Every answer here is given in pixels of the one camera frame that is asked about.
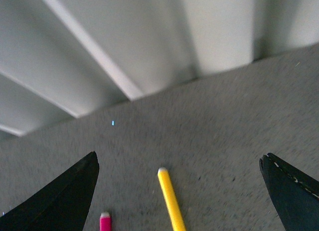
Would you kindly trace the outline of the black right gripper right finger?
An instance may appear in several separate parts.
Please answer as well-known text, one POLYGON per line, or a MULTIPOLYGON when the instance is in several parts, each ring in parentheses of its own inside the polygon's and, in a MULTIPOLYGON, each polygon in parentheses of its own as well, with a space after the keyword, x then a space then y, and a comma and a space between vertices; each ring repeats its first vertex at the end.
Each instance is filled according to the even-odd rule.
POLYGON ((271 201, 287 231, 319 229, 319 182, 268 153, 259 160, 271 201))

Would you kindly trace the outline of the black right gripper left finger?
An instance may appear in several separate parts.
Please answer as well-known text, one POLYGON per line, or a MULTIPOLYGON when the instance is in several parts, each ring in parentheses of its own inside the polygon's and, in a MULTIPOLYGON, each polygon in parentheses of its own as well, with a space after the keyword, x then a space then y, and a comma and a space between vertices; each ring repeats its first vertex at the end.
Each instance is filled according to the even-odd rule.
POLYGON ((2 231, 81 231, 99 175, 96 152, 0 218, 2 231))

